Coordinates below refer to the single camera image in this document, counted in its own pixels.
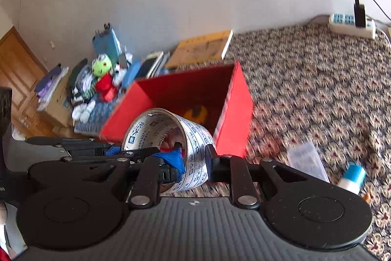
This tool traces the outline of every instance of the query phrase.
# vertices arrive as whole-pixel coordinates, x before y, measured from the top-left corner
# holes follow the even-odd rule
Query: blue cap
[[[364,168],[362,168],[360,165],[357,165],[356,163],[349,163],[349,167],[343,174],[342,178],[349,179],[353,183],[356,183],[361,186],[362,182],[364,181],[365,175],[366,172]]]

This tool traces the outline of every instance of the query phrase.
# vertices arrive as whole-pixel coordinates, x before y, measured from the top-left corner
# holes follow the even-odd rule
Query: book
[[[232,30],[225,30],[182,40],[166,63],[165,68],[173,69],[184,64],[222,60],[227,53],[232,35]]]
[[[157,66],[156,70],[151,75],[151,77],[158,77],[159,75],[165,74],[166,72],[165,64],[169,58],[170,58],[170,52],[166,51],[163,55],[162,61],[159,63],[159,65]]]

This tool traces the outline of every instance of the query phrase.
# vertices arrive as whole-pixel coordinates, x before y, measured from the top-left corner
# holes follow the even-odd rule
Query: red cardboard box
[[[206,129],[219,155],[244,157],[253,101],[240,64],[219,65],[135,81],[100,131],[100,138],[122,143],[142,112],[161,107],[183,116],[190,108],[208,110]]]

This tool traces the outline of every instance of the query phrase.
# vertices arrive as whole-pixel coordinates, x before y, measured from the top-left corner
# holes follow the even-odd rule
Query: floor
[[[362,165],[373,212],[364,246],[382,260],[391,257],[390,50],[383,34],[358,39],[314,24],[236,34],[224,60],[240,61],[255,103],[246,159],[287,163],[289,147],[311,140],[333,184],[350,161]],[[175,196],[228,194],[206,183]]]

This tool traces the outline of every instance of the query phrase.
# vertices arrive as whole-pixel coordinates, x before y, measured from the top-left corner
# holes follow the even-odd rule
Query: power strip
[[[366,27],[356,27],[354,15],[333,13],[328,19],[328,26],[332,32],[341,35],[375,39],[376,25],[372,19],[367,19]]]

